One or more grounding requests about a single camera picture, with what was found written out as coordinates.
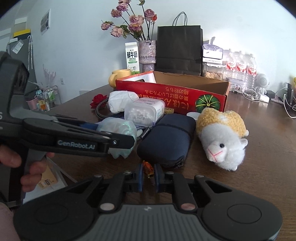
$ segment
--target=green pumpkin picture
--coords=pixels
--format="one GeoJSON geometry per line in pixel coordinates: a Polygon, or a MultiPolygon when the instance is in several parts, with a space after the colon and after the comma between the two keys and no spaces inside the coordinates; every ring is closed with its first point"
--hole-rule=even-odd
{"type": "Polygon", "coordinates": [[[220,101],[213,95],[201,95],[195,102],[196,111],[201,113],[206,107],[220,110],[220,101]]]}

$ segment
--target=grey ribbed panel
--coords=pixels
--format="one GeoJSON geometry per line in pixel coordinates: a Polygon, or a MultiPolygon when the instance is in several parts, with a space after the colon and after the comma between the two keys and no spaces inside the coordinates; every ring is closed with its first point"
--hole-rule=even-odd
{"type": "Polygon", "coordinates": [[[76,241],[219,240],[205,231],[196,216],[164,204],[123,205],[117,213],[101,215],[92,229],[76,241]]]}

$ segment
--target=pink basket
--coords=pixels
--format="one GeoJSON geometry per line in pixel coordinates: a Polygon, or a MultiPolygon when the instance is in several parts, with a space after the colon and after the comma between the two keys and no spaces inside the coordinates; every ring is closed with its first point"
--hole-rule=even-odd
{"type": "Polygon", "coordinates": [[[37,97],[33,100],[30,100],[30,101],[26,101],[28,103],[28,106],[30,108],[30,110],[35,110],[37,109],[37,103],[38,103],[38,99],[37,97]]]}

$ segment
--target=red cardboard box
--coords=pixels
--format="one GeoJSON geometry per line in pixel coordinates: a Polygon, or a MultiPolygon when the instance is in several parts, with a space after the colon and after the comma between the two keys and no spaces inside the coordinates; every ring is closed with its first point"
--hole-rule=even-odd
{"type": "Polygon", "coordinates": [[[201,112],[205,107],[224,111],[229,82],[150,71],[116,80],[116,89],[135,92],[140,98],[161,99],[175,113],[186,115],[188,112],[201,112]]]}

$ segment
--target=plush sheep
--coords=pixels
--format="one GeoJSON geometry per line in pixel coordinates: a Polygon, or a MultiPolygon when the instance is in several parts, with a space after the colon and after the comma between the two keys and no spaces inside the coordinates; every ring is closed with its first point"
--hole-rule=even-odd
{"type": "Polygon", "coordinates": [[[234,111],[219,112],[205,108],[196,121],[198,137],[207,158],[217,166],[235,171],[244,159],[249,132],[234,111]]]}

